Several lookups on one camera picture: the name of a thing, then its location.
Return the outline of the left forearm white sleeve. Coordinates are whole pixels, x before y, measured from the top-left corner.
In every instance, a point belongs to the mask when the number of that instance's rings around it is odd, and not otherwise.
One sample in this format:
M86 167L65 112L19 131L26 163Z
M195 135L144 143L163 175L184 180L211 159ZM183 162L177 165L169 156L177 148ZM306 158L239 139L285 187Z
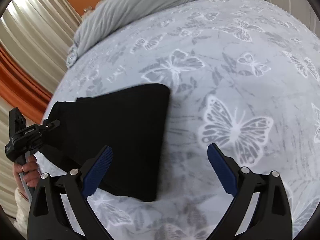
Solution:
M25 239L27 239L30 203L27 198L20 193L18 188L15 190L15 201L17 205L17 212L14 227Z

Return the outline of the person's left hand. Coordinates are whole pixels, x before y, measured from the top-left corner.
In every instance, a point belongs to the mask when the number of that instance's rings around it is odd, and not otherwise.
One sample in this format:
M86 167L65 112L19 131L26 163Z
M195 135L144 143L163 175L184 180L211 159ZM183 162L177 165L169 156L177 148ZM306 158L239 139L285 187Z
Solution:
M21 192L24 191L23 181L28 187L37 187L40 179L38 168L37 159L33 155L28 157L28 161L24 165L13 163L12 172Z

